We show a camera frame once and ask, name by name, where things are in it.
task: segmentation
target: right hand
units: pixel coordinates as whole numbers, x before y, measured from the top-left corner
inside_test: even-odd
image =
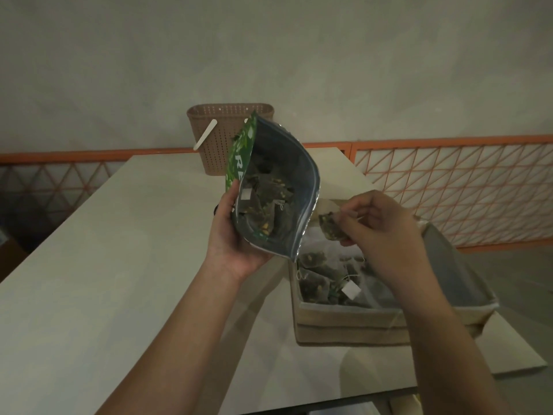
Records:
[[[351,211],[357,218],[349,215]],[[392,292],[433,278],[413,215],[388,195],[376,190],[356,195],[342,205],[335,221],[351,239],[341,244],[359,246]]]

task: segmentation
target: basket handle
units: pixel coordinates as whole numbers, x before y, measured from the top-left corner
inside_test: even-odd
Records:
[[[203,144],[203,142],[206,140],[207,136],[211,134],[211,131],[213,131],[213,128],[215,128],[215,125],[217,125],[217,119],[211,119],[211,122],[207,126],[206,130],[194,146],[193,150],[196,151],[200,146]]]

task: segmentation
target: plastic basket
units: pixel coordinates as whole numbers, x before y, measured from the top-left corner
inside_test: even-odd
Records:
[[[217,125],[199,148],[206,174],[222,176],[226,172],[228,151],[232,138],[244,125],[252,111],[260,117],[273,120],[274,108],[267,103],[211,103],[192,106],[186,112],[190,119],[194,139],[200,139],[212,119]]]

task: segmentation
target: white paper tag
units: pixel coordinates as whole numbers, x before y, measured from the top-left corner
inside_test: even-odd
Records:
[[[240,199],[244,201],[249,201],[249,198],[252,196],[252,188],[244,188],[242,189],[242,195],[240,195]]]
[[[351,280],[349,280],[342,288],[342,292],[348,296],[348,299],[355,300],[355,298],[361,293],[361,288]]]

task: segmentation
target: table top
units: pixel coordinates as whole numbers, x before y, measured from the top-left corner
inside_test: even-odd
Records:
[[[321,197],[372,186],[337,149],[311,149]],[[153,340],[205,256],[224,177],[197,154],[135,156],[0,284],[7,413],[94,413]],[[494,373],[545,365],[498,314],[478,346]],[[240,289],[197,413],[241,414],[416,385],[410,347],[305,347],[287,261]]]

